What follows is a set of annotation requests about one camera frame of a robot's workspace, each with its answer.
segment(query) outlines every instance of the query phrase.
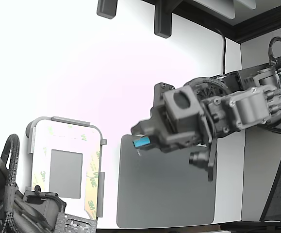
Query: gray 3d printed part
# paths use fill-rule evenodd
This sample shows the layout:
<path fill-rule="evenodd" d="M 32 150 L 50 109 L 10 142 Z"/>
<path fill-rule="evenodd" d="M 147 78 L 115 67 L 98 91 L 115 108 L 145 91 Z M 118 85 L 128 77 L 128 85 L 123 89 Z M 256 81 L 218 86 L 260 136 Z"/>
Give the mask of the gray 3d printed part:
<path fill-rule="evenodd" d="M 30 122 L 26 127 L 26 136 L 28 137 L 28 154 L 34 153 L 34 142 L 35 142 L 35 132 L 36 126 L 38 122 L 42 120 L 51 120 L 56 122 L 61 122 L 65 124 L 72 124 L 72 125 L 79 125 L 84 127 L 90 127 L 96 129 L 100 134 L 100 152 L 99 152 L 99 185 L 98 185 L 98 206 L 97 206 L 97 217 L 102 217 L 103 215 L 103 189 L 104 189 L 104 180 L 105 180 L 105 173 L 100 171 L 101 168 L 101 158 L 102 158 L 102 146 L 107 145 L 107 139 L 102 138 L 101 131 L 94 125 L 91 125 L 90 122 L 80 121 L 80 120 L 73 120 L 68 118 L 63 118 L 59 116 L 47 117 L 41 116 L 36 120 Z"/>

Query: blue block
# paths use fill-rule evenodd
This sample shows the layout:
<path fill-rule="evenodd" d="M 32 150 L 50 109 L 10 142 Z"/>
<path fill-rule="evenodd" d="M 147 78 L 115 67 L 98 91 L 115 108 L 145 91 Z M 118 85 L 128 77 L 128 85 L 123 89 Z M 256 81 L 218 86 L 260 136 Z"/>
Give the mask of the blue block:
<path fill-rule="evenodd" d="M 135 148 L 150 144 L 150 139 L 148 137 L 142 137 L 140 139 L 133 140 Z"/>

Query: black frame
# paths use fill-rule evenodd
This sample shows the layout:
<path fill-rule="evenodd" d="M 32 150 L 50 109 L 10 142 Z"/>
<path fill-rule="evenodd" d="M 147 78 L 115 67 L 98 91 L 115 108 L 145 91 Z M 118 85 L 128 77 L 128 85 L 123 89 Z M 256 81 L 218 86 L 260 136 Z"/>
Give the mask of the black frame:
<path fill-rule="evenodd" d="M 221 224 L 220 228 L 237 233 L 281 233 L 281 222 L 230 222 Z"/>
<path fill-rule="evenodd" d="M 207 29 L 217 32 L 219 29 L 228 39 L 237 43 L 256 38 L 281 28 L 281 6 L 250 18 L 242 23 L 232 26 L 223 20 L 183 1 L 183 0 L 142 0 L 155 5 L 154 33 L 164 38 L 171 36 L 171 13 L 177 14 L 189 21 L 195 22 Z M 117 0 L 99 0 L 98 15 L 113 18 L 116 15 Z"/>

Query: black mount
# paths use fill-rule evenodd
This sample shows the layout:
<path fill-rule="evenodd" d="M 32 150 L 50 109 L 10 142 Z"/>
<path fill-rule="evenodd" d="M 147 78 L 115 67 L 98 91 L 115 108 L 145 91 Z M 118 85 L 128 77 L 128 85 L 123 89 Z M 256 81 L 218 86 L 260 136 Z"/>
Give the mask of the black mount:
<path fill-rule="evenodd" d="M 116 16 L 117 0 L 98 0 L 97 15 L 112 19 Z"/>
<path fill-rule="evenodd" d="M 172 12 L 183 0 L 157 0 L 155 4 L 154 34 L 169 38 L 171 36 Z"/>
<path fill-rule="evenodd" d="M 183 0 L 156 0 L 154 34 L 169 38 L 171 36 L 172 12 Z M 97 15 L 112 19 L 116 16 L 117 0 L 99 0 Z"/>

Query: screw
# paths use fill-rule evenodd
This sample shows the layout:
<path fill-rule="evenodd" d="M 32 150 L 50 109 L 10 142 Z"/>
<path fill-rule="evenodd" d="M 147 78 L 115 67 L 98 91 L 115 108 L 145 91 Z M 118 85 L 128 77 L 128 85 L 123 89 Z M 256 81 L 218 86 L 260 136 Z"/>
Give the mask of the screw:
<path fill-rule="evenodd" d="M 214 104 L 219 105 L 221 103 L 220 99 L 214 99 Z"/>
<path fill-rule="evenodd" d="M 235 106 L 235 102 L 234 101 L 230 101 L 229 105 L 230 105 L 230 107 L 234 107 Z"/>
<path fill-rule="evenodd" d="M 223 127 L 223 132 L 224 133 L 228 133 L 229 132 L 229 129 L 227 127 Z"/>

